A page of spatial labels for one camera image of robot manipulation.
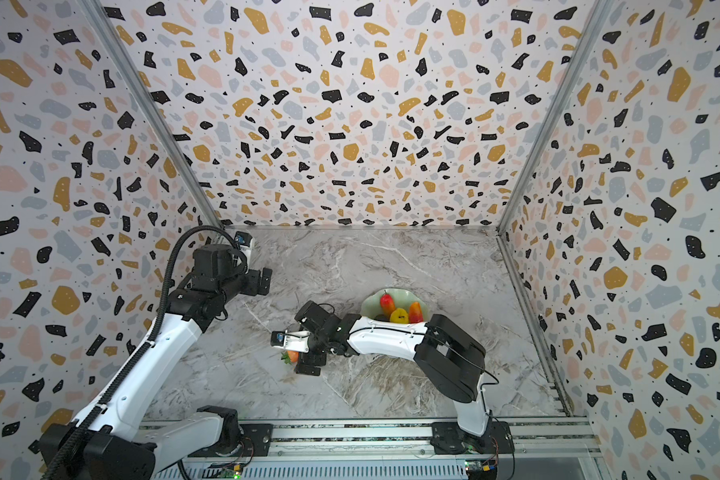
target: marble surface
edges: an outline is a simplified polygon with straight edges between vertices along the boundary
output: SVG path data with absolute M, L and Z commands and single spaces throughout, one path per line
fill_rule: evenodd
M 413 362 L 329 356 L 320 377 L 296 375 L 269 346 L 307 300 L 343 316 L 384 287 L 415 292 L 479 340 L 497 416 L 562 415 L 549 388 L 494 232 L 457 229 L 254 229 L 252 267 L 272 268 L 268 296 L 238 296 L 185 354 L 146 418 L 180 419 L 213 404 L 241 418 L 455 416 Z

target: metal corner post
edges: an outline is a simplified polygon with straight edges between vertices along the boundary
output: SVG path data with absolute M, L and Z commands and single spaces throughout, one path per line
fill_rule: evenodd
M 126 52 L 114 27 L 104 14 L 104 7 L 101 6 L 99 0 L 77 0 L 77 5 L 80 6 L 88 23 L 94 29 L 96 35 L 98 35 L 110 59 L 115 64 L 117 71 L 122 75 L 126 86 L 134 96 L 142 113 L 144 113 L 146 121 L 155 131 L 155 135 L 157 135 L 163 147 L 168 150 L 168 155 L 173 158 L 173 164 L 179 171 L 179 175 L 182 177 L 184 185 L 190 192 L 190 195 L 197 203 L 197 208 L 204 217 L 204 221 L 209 225 L 223 228 L 223 225 L 216 217 L 216 212 L 211 202 L 208 201 L 208 197 L 206 197 L 197 178 L 195 178 L 192 168 L 184 161 L 184 153 L 173 138 L 170 130 L 168 130 L 168 126 L 165 121 L 163 121 L 160 112 L 152 101 L 150 92 L 146 90 L 144 83 L 142 83 L 139 72 L 131 61 L 130 55 Z
M 586 60 L 590 56 L 592 46 L 597 39 L 597 35 L 600 34 L 600 30 L 605 23 L 605 18 L 610 12 L 610 7 L 614 3 L 614 0 L 595 0 L 595 5 L 592 7 L 589 18 L 586 20 L 584 30 L 581 33 L 581 40 L 576 46 L 573 56 L 570 60 L 570 66 L 565 71 L 563 81 L 560 82 L 560 87 L 555 92 L 554 98 L 552 99 L 552 105 L 547 110 L 547 115 L 544 117 L 544 121 L 541 124 L 541 131 L 539 136 L 536 137 L 534 146 L 530 149 L 528 154 L 528 161 L 525 162 L 518 181 L 515 183 L 507 207 L 504 209 L 504 213 L 501 215 L 499 220 L 498 231 L 499 234 L 505 232 L 509 226 L 512 212 L 517 208 L 520 199 L 523 197 L 522 191 L 530 182 L 533 172 L 536 170 L 539 162 L 541 162 L 541 154 L 549 143 L 549 139 L 552 136 L 557 120 L 565 109 L 565 104 L 570 96 L 571 91 L 574 90 L 576 85 L 576 79 L 584 69 Z

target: light green bowl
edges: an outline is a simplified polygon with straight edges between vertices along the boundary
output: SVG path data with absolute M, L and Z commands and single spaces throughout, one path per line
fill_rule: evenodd
M 392 296 L 395 307 L 402 308 L 408 312 L 411 308 L 411 304 L 413 302 L 418 302 L 418 304 L 422 307 L 422 316 L 424 317 L 424 321 L 428 322 L 432 318 L 432 314 L 430 313 L 427 304 L 422 302 L 422 299 L 418 298 L 410 290 L 404 290 L 402 288 L 385 288 L 374 293 L 365 299 L 362 305 L 360 305 L 360 315 L 366 316 L 372 320 L 376 320 L 376 317 L 379 315 L 384 315 L 384 310 L 382 310 L 382 306 L 379 305 L 378 302 L 385 293 L 389 293 Z

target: fake fruit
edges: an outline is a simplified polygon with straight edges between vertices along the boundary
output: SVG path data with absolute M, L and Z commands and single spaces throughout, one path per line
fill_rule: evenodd
M 418 302 L 413 302 L 411 308 L 408 309 L 408 321 L 410 323 L 420 323 L 424 321 L 422 306 Z
M 389 316 L 389 321 L 392 323 L 408 323 L 408 312 L 398 308 Z
M 282 353 L 280 360 L 283 360 L 286 363 L 286 365 L 291 365 L 292 363 L 297 363 L 298 362 L 298 352 L 292 352 L 291 350 L 286 350 Z
M 379 299 L 378 304 L 382 307 L 382 310 L 384 311 L 384 314 L 386 316 L 390 316 L 392 312 L 394 312 L 394 300 L 392 299 L 392 295 L 389 293 L 385 293 L 382 295 L 382 298 Z

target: terrazzo wall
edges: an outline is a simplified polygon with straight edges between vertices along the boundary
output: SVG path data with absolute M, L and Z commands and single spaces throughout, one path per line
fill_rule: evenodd
M 77 5 L 0 2 L 0 478 L 40 476 L 41 432 L 138 344 L 198 220 Z
M 226 224 L 489 225 L 593 2 L 104 4 Z
M 507 239 L 614 478 L 720 480 L 720 0 L 615 2 Z

